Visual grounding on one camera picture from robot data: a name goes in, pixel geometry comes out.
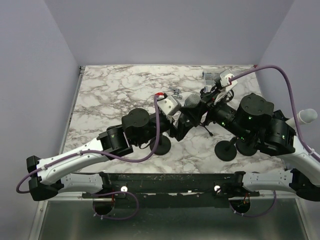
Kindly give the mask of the black round-base mic stand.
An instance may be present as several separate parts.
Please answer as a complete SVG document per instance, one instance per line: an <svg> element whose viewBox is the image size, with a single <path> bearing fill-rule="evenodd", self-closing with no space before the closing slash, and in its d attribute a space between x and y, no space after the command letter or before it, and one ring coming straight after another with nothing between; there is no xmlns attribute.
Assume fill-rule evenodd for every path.
<svg viewBox="0 0 320 240"><path fill-rule="evenodd" d="M153 151L156 143L156 137L152 138L149 142L149 149ZM171 141L167 136L164 136L162 133L159 135L158 145L154 151L154 154L157 156L163 156L167 154L171 149Z"/></svg>

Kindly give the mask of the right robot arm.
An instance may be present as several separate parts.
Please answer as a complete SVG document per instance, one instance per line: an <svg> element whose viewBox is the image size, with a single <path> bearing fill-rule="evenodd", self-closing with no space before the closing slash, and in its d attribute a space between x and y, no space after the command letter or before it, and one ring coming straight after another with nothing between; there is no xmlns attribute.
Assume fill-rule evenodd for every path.
<svg viewBox="0 0 320 240"><path fill-rule="evenodd" d="M293 166L275 173L243 173L230 183L234 195L271 190L292 192L313 202L320 200L320 156L304 145L282 112L274 111L273 103L251 93L234 109L224 98L218 99L218 92L214 91L199 96L195 102L187 98L180 112L194 127L214 123L234 135L214 147L222 161L232 161L238 153L250 157L261 152Z"/></svg>

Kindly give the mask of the grey mesh microphone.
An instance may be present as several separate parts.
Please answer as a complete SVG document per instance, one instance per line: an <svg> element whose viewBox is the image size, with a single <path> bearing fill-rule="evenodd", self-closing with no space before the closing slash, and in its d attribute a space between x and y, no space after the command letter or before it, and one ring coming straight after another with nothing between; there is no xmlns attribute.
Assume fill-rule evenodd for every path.
<svg viewBox="0 0 320 240"><path fill-rule="evenodd" d="M190 94L184 101L185 107L195 107L201 101L201 95L199 93Z"/></svg>

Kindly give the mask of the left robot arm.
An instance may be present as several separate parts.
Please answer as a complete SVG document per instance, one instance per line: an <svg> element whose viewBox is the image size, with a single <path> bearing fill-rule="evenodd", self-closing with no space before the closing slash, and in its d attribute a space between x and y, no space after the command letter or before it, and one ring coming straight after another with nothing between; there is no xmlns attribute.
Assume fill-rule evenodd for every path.
<svg viewBox="0 0 320 240"><path fill-rule="evenodd" d="M87 192L107 197L111 191L108 182L97 173L80 178L77 171L114 159L141 163L153 155L160 156L162 150L170 150L166 147L170 140L165 138L164 132L180 141L194 126L195 123L183 113L174 123L162 110L149 114L145 109L135 108L122 117L120 125L107 128L78 148L49 158L28 157L28 192L34 201L48 200L63 192Z"/></svg>

